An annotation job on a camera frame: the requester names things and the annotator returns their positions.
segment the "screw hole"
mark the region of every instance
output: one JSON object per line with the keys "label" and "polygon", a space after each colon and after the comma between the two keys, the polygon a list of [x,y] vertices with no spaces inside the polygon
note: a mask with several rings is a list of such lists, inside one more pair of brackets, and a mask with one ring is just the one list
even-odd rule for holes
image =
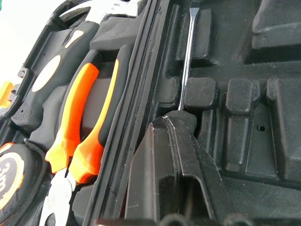
{"label": "screw hole", "polygon": [[265,126],[264,125],[259,125],[257,126],[257,129],[259,132],[264,132],[265,131]]}

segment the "hammer head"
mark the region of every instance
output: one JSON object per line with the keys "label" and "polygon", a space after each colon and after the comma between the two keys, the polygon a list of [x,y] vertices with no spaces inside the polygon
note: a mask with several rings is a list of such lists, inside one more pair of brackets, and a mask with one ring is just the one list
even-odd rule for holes
{"label": "hammer head", "polygon": [[100,24],[111,16],[136,18],[139,16],[147,0],[111,0],[108,4],[102,0],[92,0],[92,5],[86,20]]}

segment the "tape measure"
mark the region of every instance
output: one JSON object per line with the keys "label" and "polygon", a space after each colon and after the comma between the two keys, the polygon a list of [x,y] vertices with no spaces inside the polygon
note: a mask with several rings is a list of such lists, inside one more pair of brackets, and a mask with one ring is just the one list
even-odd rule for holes
{"label": "tape measure", "polygon": [[6,144],[0,149],[0,223],[26,200],[41,166],[38,155],[24,145]]}

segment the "pliers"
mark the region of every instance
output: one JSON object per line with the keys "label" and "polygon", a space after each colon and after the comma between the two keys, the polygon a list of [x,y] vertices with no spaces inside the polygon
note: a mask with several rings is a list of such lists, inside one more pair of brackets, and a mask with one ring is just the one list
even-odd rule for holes
{"label": "pliers", "polygon": [[98,68],[93,64],[99,52],[91,50],[81,64],[67,96],[55,142],[46,154],[46,161],[50,162],[52,172],[56,174],[44,200],[40,226],[45,225],[51,214],[55,215],[55,226],[66,226],[69,202],[76,185],[88,183],[98,175],[105,141],[110,131],[110,127],[103,125],[111,124],[113,120],[127,81],[131,53],[131,45],[120,49],[101,114],[83,142],[80,140],[80,124],[89,91],[99,74]]}

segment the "pliers jaw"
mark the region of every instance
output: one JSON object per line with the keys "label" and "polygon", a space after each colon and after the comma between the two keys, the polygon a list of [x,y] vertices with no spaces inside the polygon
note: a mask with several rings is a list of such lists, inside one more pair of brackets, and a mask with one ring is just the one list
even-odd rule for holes
{"label": "pliers jaw", "polygon": [[44,200],[39,226],[45,226],[51,214],[55,216],[55,226],[66,226],[67,224],[70,210],[69,202],[76,182],[72,180],[71,176],[65,178],[66,170],[58,171],[51,181],[51,188]]}

